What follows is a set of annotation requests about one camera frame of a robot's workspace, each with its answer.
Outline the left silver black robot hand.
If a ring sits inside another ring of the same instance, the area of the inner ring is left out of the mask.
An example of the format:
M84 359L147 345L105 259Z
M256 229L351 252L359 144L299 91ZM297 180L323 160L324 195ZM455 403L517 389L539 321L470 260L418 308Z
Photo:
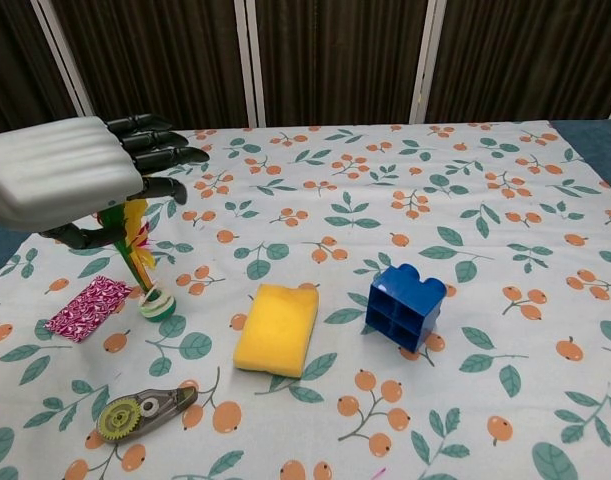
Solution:
M0 226L76 250L127 236L127 204L187 189L163 171L210 157L154 114L73 117L0 133Z

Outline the feather shuttlecock toy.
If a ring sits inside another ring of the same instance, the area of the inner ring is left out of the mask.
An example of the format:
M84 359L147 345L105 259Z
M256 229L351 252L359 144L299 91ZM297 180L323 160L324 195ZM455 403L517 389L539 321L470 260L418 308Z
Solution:
M141 290L141 315L151 322L160 322L175 312L176 300L169 290L160 287L149 275L156 264L148 248L149 223L144 220L147 208L145 199L128 200L100 211L96 218L101 227L115 233L111 244L125 261Z

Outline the floral tablecloth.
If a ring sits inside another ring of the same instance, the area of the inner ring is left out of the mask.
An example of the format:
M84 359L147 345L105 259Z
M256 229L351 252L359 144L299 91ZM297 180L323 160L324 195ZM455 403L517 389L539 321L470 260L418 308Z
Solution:
M611 480L611 187L544 121L198 130L150 202L160 323L129 297L81 343L44 324L118 252L28 238L0 270L0 480ZM410 264L447 288L409 352L367 326ZM260 285L314 289L299 378L240 370ZM113 400L198 399L120 444Z

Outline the dark curtain panel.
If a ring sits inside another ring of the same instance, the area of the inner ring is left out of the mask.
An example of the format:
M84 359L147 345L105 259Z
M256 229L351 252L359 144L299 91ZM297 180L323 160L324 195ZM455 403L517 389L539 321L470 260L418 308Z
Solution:
M255 0L266 123L409 120L428 0Z
M94 113L248 124L234 0L51 0Z
M75 115L30 0L0 0L0 133Z
M611 0L447 0L426 119L611 113Z

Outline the pink patterned packet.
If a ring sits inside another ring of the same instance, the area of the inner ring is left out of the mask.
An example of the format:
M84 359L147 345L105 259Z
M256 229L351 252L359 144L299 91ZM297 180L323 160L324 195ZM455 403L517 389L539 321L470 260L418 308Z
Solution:
M74 343L86 340L120 304L132 288L124 282L97 276L56 315L44 328Z

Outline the correction tape dispenser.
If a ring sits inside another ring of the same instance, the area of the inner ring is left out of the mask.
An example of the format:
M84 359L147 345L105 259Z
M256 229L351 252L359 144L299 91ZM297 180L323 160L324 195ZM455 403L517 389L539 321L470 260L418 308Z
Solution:
M108 443L130 441L183 413L197 399L198 390L194 386L146 389L122 396L103 408L96 420L96 432Z

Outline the yellow sponge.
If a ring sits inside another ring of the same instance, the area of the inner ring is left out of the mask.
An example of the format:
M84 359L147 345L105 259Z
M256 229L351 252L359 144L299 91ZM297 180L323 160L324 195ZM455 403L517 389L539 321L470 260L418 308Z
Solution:
M234 366L299 378L318 307L314 289L260 285L234 349Z

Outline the blue building block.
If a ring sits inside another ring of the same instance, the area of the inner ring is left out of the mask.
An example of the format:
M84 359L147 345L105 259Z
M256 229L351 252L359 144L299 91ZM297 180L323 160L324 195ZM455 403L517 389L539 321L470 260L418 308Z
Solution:
M410 264L389 266L369 289L365 323L409 352L417 352L433 331L446 285L422 280Z

